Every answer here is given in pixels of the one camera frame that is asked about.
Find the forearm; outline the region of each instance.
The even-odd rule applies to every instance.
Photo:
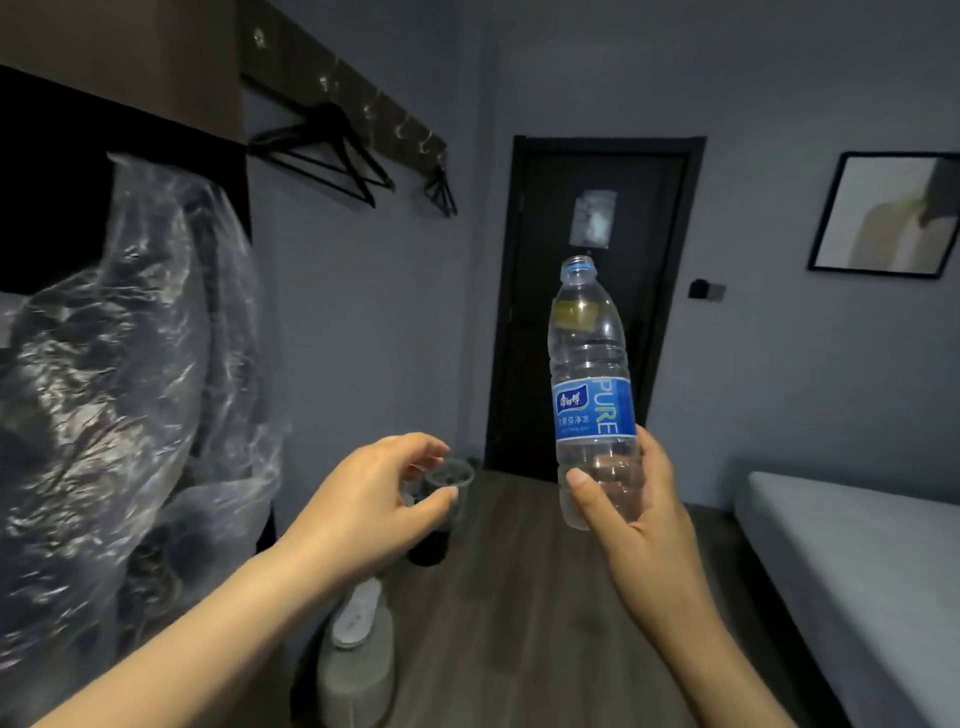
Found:
[[[289,569],[270,552],[36,728],[184,728],[200,722],[249,675],[309,607]],[[321,578],[311,574],[313,584]]]
[[[792,728],[795,723],[756,673],[719,615],[709,614],[660,654],[703,728]]]

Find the clear plastic bottle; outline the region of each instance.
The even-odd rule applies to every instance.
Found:
[[[547,346],[557,433],[560,505],[567,525],[586,529],[566,474],[580,468],[627,522],[640,515],[643,468],[620,316],[588,255],[564,261]]]

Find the floor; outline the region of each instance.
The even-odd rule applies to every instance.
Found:
[[[849,726],[735,520],[690,510],[720,611],[778,699],[802,728]],[[445,560],[402,560],[383,582],[396,694],[382,728],[694,725],[592,537],[564,525],[556,485],[480,473]],[[307,693],[298,726],[317,725]]]

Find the gray bedsheet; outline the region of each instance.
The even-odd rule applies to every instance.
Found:
[[[960,726],[960,506],[752,473],[735,512],[854,726]]]

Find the black door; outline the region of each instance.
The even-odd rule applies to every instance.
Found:
[[[555,480],[553,411],[546,348],[550,305],[560,288],[561,263],[590,255],[598,280],[616,304],[630,356],[637,419],[643,422],[659,345],[655,319],[664,263],[676,227],[684,182],[684,155],[528,153],[519,181],[520,210],[511,251],[510,231],[501,281],[506,321],[498,328],[487,466]],[[606,248],[571,244],[574,205],[587,190],[616,193]]]

